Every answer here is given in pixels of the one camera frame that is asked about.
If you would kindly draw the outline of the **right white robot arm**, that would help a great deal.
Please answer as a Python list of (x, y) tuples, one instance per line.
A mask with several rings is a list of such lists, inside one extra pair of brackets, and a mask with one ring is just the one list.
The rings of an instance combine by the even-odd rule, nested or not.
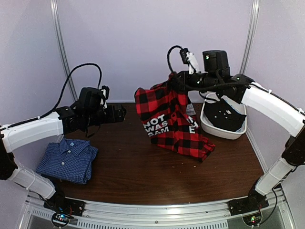
[(269, 117), (289, 134), (281, 157), (261, 176), (244, 199), (247, 210), (255, 210), (265, 196), (291, 172), (305, 163), (305, 113), (270, 90), (264, 89), (253, 79), (243, 75), (230, 75), (227, 53), (222, 50), (203, 52), (204, 72), (187, 48), (180, 49), (187, 71), (176, 75), (176, 82), (183, 91), (215, 92), (218, 98), (226, 96), (232, 101), (253, 108)]

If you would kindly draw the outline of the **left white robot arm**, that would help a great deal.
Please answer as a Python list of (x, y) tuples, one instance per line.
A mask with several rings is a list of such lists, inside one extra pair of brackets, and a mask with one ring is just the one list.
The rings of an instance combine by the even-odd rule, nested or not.
[(0, 128), (0, 178), (50, 199), (58, 212), (64, 212), (68, 200), (58, 194), (53, 183), (24, 167), (13, 151), (51, 136), (66, 135), (77, 130), (87, 132), (91, 126), (122, 122), (126, 109), (121, 104), (108, 105), (109, 88), (82, 88), (79, 99), (70, 106), (55, 107), (50, 112)]

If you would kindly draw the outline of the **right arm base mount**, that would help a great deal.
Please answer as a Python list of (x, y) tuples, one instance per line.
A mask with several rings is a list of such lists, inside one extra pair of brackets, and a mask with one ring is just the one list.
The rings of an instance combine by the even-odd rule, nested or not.
[(258, 211), (260, 208), (268, 207), (266, 196), (252, 190), (248, 196), (239, 199), (232, 199), (228, 202), (228, 208), (232, 216)]

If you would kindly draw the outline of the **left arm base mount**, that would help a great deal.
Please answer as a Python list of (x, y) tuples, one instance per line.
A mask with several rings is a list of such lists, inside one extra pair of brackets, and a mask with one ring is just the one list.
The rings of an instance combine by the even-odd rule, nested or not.
[(53, 196), (50, 199), (45, 199), (43, 206), (58, 213), (81, 217), (84, 211), (85, 202), (62, 196)]

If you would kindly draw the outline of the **red black plaid shirt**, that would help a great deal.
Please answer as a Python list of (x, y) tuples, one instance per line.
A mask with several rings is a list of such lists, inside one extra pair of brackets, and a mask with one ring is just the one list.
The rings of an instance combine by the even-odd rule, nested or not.
[(204, 161), (215, 149), (198, 122), (186, 91), (179, 90), (176, 76), (134, 94), (137, 114), (152, 144), (180, 155)]

